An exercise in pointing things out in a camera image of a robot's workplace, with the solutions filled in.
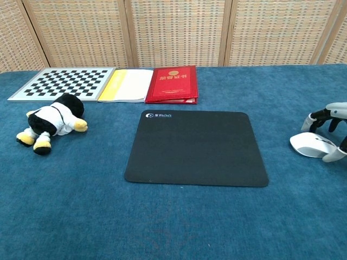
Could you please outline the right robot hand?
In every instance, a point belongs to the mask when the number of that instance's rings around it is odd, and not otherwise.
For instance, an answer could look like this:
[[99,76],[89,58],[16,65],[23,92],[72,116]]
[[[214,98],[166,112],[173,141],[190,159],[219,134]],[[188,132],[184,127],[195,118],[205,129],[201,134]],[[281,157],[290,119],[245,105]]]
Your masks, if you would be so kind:
[[[326,121],[331,121],[328,131],[334,132],[341,121],[347,123],[347,102],[333,102],[324,109],[310,113],[301,127],[302,132],[315,133]],[[325,163],[340,160],[347,156],[347,135],[340,145],[330,154],[325,155],[322,160]]]

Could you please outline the white computer mouse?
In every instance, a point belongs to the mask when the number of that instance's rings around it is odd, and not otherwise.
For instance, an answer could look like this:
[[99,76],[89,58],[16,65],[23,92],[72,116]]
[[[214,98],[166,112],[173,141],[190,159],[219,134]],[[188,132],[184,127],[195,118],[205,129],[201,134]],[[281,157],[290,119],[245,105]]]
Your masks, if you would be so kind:
[[323,158],[337,148],[329,139],[311,132],[303,132],[290,137],[290,144],[296,152],[311,158]]

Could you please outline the black mouse pad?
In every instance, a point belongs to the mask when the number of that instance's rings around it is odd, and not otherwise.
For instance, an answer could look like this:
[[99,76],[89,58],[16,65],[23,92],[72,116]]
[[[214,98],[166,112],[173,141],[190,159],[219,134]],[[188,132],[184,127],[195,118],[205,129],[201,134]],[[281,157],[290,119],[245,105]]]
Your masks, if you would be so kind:
[[145,110],[125,170],[134,183],[265,187],[247,114]]

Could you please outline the red certificate folder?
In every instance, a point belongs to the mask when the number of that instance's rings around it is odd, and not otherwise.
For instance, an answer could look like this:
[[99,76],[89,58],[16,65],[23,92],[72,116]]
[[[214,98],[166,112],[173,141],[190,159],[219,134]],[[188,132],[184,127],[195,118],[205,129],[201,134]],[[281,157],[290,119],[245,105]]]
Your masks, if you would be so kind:
[[197,104],[195,66],[164,67],[153,71],[145,103]]

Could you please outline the blue felt table cover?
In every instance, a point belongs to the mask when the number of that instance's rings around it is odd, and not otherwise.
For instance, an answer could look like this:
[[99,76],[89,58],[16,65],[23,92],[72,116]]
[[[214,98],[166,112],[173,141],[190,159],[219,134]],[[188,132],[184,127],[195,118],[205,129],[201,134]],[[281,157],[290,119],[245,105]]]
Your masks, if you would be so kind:
[[46,157],[16,142],[38,103],[8,97],[31,71],[0,74],[0,260],[347,260],[347,158],[296,153],[310,112],[347,101],[347,64],[199,67],[199,101],[252,122],[265,188],[129,183],[142,103],[87,103],[86,133]]

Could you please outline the woven folding screen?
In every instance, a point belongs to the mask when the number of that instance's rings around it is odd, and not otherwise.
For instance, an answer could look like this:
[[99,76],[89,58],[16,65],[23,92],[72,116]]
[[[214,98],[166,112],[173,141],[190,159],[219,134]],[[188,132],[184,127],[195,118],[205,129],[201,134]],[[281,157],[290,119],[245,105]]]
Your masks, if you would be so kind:
[[347,0],[0,0],[0,73],[347,64]]

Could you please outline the yellow white booklet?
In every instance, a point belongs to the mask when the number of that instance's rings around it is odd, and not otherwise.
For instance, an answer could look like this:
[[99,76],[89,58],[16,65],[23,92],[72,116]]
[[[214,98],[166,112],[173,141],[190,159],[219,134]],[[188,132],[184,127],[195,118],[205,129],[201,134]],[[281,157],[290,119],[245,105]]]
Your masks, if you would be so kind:
[[144,103],[152,75],[149,69],[115,70],[98,101]]

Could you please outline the checkerboard calibration board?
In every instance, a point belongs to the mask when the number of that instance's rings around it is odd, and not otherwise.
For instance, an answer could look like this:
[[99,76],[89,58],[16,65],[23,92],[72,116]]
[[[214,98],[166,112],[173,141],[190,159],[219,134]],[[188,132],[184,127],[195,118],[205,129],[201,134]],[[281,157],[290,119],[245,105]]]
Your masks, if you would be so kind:
[[81,101],[98,101],[113,75],[112,67],[44,68],[15,92],[8,101],[49,102],[63,94]]

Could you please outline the black white penguin plush toy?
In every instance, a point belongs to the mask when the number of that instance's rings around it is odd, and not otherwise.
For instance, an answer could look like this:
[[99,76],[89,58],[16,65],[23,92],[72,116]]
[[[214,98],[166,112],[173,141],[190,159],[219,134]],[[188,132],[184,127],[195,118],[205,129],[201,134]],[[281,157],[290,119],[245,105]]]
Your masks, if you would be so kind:
[[51,137],[72,131],[87,131],[88,125],[82,119],[83,113],[83,103],[77,96],[63,94],[51,105],[29,111],[29,127],[16,135],[16,141],[27,147],[32,146],[38,155],[47,155],[52,149]]

